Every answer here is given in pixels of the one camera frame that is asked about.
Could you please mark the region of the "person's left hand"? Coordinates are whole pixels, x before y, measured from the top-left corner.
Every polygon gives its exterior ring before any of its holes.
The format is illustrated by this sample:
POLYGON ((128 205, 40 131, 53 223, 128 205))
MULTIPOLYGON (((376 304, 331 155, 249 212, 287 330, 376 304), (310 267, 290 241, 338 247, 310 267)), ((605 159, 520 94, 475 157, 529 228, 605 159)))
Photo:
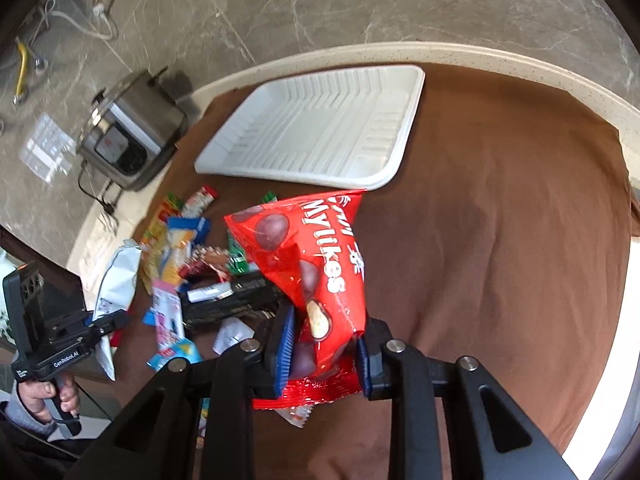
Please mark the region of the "person's left hand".
POLYGON ((52 382, 37 382, 29 380, 17 385, 17 394, 29 411, 38 422, 47 424, 52 420, 52 416, 47 409, 46 400, 56 396, 60 398, 61 410, 70 413, 74 417, 79 414, 80 399, 79 389, 75 378, 71 372, 63 372, 56 378, 56 387, 52 382))

